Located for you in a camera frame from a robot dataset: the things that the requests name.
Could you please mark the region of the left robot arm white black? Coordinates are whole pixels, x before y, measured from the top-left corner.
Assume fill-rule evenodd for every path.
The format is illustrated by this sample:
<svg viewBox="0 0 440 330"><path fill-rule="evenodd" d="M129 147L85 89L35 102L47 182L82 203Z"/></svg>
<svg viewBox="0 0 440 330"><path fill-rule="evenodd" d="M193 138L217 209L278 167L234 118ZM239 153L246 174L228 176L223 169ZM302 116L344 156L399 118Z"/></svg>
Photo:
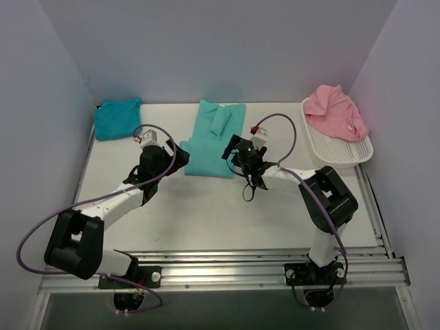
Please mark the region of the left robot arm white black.
<svg viewBox="0 0 440 330"><path fill-rule="evenodd" d="M46 264L84 280L94 274L113 275L121 287L133 287L144 276L139 261L126 252L104 249L105 230L149 202L162 174L175 173L189 160L190 153L179 146L173 155L155 142L144 146L139 164L118 186L118 195L83 209L70 208L57 216L44 254Z"/></svg>

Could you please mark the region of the mint green t-shirt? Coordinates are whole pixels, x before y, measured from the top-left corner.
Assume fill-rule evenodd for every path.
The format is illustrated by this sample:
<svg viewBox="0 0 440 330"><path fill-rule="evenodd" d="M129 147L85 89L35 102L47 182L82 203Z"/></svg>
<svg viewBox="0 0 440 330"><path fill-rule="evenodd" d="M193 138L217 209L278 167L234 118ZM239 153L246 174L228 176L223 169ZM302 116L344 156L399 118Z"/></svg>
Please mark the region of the mint green t-shirt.
<svg viewBox="0 0 440 330"><path fill-rule="evenodd" d="M199 102L192 136L179 146L190 154L184 174L232 179L230 160L221 158L233 135L241 135L245 119L244 104Z"/></svg>

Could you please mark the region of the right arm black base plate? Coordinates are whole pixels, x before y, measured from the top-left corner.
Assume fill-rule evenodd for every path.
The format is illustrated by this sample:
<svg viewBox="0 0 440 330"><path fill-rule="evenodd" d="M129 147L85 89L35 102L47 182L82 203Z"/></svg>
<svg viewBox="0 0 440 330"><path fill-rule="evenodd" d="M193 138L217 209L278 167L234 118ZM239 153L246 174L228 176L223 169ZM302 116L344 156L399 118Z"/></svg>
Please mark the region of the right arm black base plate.
<svg viewBox="0 0 440 330"><path fill-rule="evenodd" d="M332 262L318 267L313 262L284 264L285 281L290 286L333 286L346 282L344 266L341 262Z"/></svg>

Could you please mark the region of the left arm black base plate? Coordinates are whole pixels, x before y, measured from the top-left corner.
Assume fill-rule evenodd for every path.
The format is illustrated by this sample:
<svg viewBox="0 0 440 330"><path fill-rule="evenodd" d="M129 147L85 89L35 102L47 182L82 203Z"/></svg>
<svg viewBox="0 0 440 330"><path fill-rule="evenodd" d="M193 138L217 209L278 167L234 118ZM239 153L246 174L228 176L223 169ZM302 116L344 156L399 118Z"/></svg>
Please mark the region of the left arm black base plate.
<svg viewBox="0 0 440 330"><path fill-rule="evenodd" d="M130 276L123 276L124 279L134 282L137 285L143 285L150 289L157 289L161 287L162 281L162 267L158 265L139 266L137 274ZM109 278L108 276L101 276L98 281L99 289L133 289L134 286L126 282L121 282Z"/></svg>

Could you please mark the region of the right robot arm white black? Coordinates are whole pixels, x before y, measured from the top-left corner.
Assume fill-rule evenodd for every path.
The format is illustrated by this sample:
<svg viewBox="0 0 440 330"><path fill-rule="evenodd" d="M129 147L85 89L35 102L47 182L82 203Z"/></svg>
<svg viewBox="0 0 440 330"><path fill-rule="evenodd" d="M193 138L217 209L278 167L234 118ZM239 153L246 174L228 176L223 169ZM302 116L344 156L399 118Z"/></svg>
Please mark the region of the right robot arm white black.
<svg viewBox="0 0 440 330"><path fill-rule="evenodd" d="M232 158L252 190L279 190L302 197L316 227L305 275L315 284L330 275L329 265L338 252L345 253L342 233L358 210L358 201L336 170L324 166L318 170L294 170L263 159L265 146L233 135L222 158Z"/></svg>

